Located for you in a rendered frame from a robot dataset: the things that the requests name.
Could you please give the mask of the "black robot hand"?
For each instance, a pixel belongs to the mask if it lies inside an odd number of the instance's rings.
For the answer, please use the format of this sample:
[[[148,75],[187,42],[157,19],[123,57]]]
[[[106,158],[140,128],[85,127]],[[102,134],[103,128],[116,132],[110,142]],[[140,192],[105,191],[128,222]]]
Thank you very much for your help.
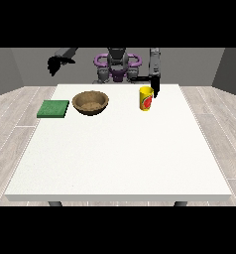
[[[161,77],[159,75],[134,76],[129,80],[132,83],[140,85],[148,85],[154,90],[154,97],[157,97],[161,90]]]
[[[74,60],[57,56],[49,58],[48,70],[51,76],[54,76],[59,71],[62,64],[74,64]]]

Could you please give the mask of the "yellow cup with melon print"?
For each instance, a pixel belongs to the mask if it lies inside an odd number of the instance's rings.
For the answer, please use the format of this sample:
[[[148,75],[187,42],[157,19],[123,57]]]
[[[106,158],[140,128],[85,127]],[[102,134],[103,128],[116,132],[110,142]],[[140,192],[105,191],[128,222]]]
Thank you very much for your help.
[[[142,86],[139,90],[140,94],[140,109],[148,111],[151,108],[154,90],[149,86]]]

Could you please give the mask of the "green square pad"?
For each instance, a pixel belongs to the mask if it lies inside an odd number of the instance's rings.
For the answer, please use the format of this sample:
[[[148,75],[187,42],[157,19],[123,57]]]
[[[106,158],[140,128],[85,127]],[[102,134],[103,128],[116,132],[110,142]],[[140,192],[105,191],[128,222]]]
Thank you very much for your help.
[[[45,100],[37,113],[37,117],[64,118],[68,105],[68,100]]]

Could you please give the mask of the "brown wooden bowl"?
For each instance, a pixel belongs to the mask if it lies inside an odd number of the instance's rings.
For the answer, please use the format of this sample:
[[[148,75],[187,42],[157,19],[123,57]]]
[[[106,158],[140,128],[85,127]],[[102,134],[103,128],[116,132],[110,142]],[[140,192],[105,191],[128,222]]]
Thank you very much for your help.
[[[101,113],[108,105],[108,96],[101,91],[83,91],[72,99],[73,107],[81,114],[93,116]]]

